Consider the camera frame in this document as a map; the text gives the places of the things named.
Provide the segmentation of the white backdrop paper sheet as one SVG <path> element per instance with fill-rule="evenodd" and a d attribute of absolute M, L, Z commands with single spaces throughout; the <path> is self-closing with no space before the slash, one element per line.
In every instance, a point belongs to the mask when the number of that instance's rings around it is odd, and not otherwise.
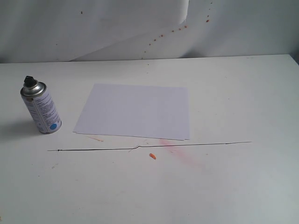
<path fill-rule="evenodd" d="M 299 53 L 296 0 L 3 0 L 2 63 Z"/>

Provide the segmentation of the silver spray can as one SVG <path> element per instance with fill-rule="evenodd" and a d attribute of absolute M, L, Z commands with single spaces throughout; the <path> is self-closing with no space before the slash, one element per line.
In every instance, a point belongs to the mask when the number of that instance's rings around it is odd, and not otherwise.
<path fill-rule="evenodd" d="M 20 94 L 39 132 L 50 134 L 59 130 L 62 121 L 45 83 L 26 76 Z"/>

